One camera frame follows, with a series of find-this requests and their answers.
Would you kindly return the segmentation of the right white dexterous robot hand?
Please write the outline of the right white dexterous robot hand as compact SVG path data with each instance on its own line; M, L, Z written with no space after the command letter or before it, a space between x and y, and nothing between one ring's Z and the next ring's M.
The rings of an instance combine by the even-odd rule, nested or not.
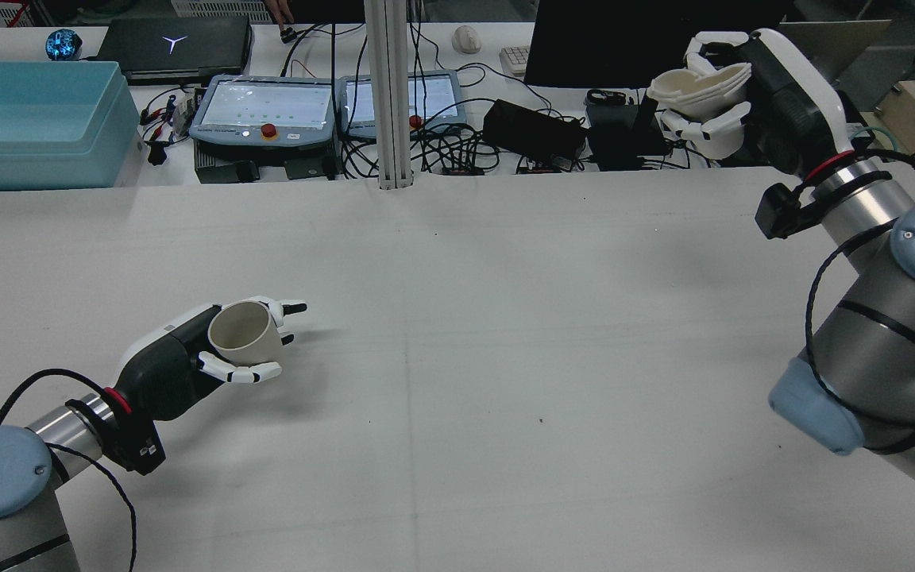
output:
M664 130L705 158L752 146L762 162L805 178L852 152L841 98L777 30L705 30L683 63L651 80L646 94L662 109Z

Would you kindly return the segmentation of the left white dexterous robot hand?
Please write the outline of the left white dexterous robot hand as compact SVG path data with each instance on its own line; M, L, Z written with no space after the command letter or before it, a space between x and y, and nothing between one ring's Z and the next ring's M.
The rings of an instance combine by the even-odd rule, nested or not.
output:
M218 387L275 380L295 337L284 319L305 311L304 300L267 296L194 307L127 349L105 400L116 416L168 421Z

